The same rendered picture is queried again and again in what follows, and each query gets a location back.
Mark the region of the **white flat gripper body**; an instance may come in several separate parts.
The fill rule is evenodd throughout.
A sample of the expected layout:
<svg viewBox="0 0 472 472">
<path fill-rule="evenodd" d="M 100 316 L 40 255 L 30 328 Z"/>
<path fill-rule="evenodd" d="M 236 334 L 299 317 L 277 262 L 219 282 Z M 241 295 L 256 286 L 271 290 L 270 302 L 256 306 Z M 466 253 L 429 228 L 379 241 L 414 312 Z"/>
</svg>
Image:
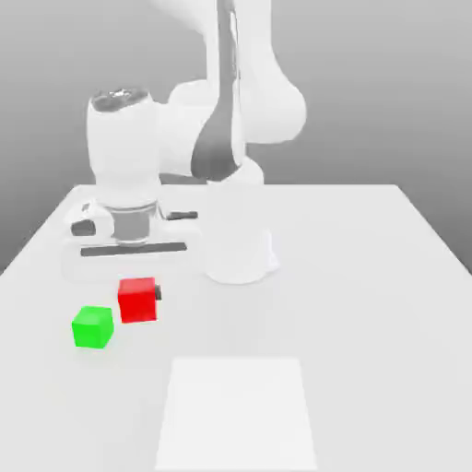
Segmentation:
<svg viewBox="0 0 472 472">
<path fill-rule="evenodd" d="M 63 241 L 59 260 L 65 279 L 74 282 L 115 282 L 122 278 L 159 277 L 198 264 L 201 238 L 182 235 L 142 244 L 104 241 Z"/>
</svg>

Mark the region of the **small red cube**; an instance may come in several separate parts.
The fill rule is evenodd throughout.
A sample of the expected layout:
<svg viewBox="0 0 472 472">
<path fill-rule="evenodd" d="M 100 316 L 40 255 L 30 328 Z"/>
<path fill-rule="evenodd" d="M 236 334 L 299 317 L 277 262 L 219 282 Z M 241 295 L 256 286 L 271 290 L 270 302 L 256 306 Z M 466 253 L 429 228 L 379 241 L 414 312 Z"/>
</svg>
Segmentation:
<svg viewBox="0 0 472 472">
<path fill-rule="evenodd" d="M 121 321 L 124 324 L 153 322 L 157 320 L 155 278 L 121 279 L 117 299 Z"/>
</svg>

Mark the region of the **small green cube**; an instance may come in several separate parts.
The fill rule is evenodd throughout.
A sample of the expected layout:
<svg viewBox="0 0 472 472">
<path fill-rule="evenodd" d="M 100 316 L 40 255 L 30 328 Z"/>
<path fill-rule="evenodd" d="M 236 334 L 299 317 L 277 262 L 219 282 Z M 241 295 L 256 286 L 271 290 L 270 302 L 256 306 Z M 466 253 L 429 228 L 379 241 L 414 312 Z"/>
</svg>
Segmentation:
<svg viewBox="0 0 472 472">
<path fill-rule="evenodd" d="M 77 347 L 105 348 L 114 331 L 112 309 L 83 306 L 72 321 L 72 331 Z"/>
</svg>

